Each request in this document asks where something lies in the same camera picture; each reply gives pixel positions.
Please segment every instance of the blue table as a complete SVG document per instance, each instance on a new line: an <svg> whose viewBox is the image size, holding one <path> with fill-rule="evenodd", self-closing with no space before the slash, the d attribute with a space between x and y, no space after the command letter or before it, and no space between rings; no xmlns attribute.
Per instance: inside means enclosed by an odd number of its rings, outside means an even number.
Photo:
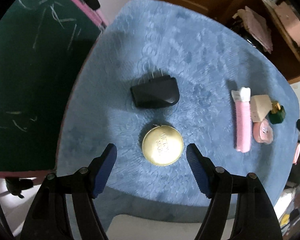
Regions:
<svg viewBox="0 0 300 240"><path fill-rule="evenodd" d="M159 76L159 69L177 79L180 101L165 109L136 109L130 87L148 80L151 71ZM282 124L272 126L272 144L252 139L245 154L234 148L230 95L242 86L250 87L252 95L268 94L287 113ZM151 126L170 124L185 146L195 143L216 166L243 176L255 172L275 204L292 166L298 116L298 100L288 82L247 41L183 7L133 0L100 36L77 79L61 134L58 175L89 165L114 143L118 158L104 193L95 200L105 229L122 213L201 222L210 200L197 187L185 148L166 167L154 166L142 155L140 144Z"/></svg>

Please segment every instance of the charger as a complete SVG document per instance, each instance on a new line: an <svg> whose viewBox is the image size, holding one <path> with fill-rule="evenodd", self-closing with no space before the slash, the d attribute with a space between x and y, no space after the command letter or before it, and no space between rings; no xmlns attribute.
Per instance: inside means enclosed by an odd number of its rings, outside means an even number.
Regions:
<svg viewBox="0 0 300 240"><path fill-rule="evenodd" d="M177 80L170 75L163 75L149 79L149 82L132 86L131 95L136 107L139 108L162 108L173 106L180 99Z"/></svg>

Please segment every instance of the gold bottle cap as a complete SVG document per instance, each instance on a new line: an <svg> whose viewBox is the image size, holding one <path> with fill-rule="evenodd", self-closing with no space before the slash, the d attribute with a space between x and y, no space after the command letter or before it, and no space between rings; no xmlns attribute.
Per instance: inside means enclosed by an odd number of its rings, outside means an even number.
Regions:
<svg viewBox="0 0 300 240"><path fill-rule="evenodd" d="M167 125L152 128L142 142L145 158L157 166L167 166L176 162L183 151L183 138L173 127Z"/></svg>

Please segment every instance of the chalkboard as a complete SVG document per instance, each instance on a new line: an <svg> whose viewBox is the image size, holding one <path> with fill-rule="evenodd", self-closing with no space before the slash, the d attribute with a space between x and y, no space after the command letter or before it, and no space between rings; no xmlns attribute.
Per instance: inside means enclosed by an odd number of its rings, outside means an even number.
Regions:
<svg viewBox="0 0 300 240"><path fill-rule="evenodd" d="M16 0L0 21L0 171L55 167L75 79L100 29L71 0Z"/></svg>

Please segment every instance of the metal screw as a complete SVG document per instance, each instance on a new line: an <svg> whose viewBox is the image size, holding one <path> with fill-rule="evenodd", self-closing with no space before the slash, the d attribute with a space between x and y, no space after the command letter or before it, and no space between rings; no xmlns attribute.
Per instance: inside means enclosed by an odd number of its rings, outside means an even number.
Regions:
<svg viewBox="0 0 300 240"><path fill-rule="evenodd" d="M47 179L52 180L54 179L55 175L53 173L48 174Z"/></svg>
<svg viewBox="0 0 300 240"><path fill-rule="evenodd" d="M224 173L224 172L225 172L225 169L218 166L218 167L216 167L216 172L217 172L217 173Z"/></svg>
<svg viewBox="0 0 300 240"><path fill-rule="evenodd" d="M81 169L79 170L79 172L80 172L81 174L85 174L85 173L88 172L88 168L87 168L87 167L83 167L83 168L81 168Z"/></svg>
<svg viewBox="0 0 300 240"><path fill-rule="evenodd" d="M256 179L257 178L257 175L253 172L250 172L249 173L249 177L252 178L252 179Z"/></svg>

